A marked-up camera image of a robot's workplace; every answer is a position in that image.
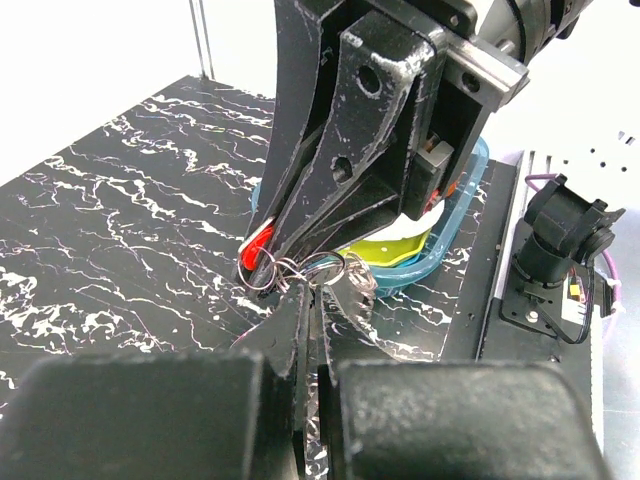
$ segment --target blue plastic container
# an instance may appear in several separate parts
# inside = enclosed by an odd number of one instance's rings
[[[447,200],[449,205],[445,204],[445,211],[431,230],[417,261],[411,265],[401,264],[393,268],[371,267],[378,282],[378,298],[390,297],[401,292],[407,286],[422,280],[440,265],[460,229],[488,162],[489,147],[483,139],[479,139],[469,159],[469,168],[460,178],[454,194]]]

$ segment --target bolt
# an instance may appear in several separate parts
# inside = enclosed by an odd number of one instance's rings
[[[529,320],[529,323],[536,323],[538,321],[538,312],[531,310],[527,313],[527,320]]]

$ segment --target marble tabletop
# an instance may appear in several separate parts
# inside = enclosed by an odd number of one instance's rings
[[[232,276],[272,112],[185,77],[0,188],[0,405],[43,356],[226,349],[273,311]],[[443,265],[377,301],[398,358],[439,358],[486,186]]]

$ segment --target robotic arm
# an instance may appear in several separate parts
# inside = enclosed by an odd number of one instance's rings
[[[419,219],[590,0],[276,0],[278,91],[243,278]]]

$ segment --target hole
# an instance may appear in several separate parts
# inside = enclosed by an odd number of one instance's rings
[[[364,93],[375,95],[380,91],[380,80],[371,67],[363,65],[358,69],[358,84]]]
[[[333,165],[331,165],[331,171],[333,172],[333,179],[336,183],[344,183],[353,177],[353,168],[347,157],[336,158],[333,161]]]
[[[478,93],[480,91],[480,82],[468,72],[462,74],[462,85],[471,93]]]

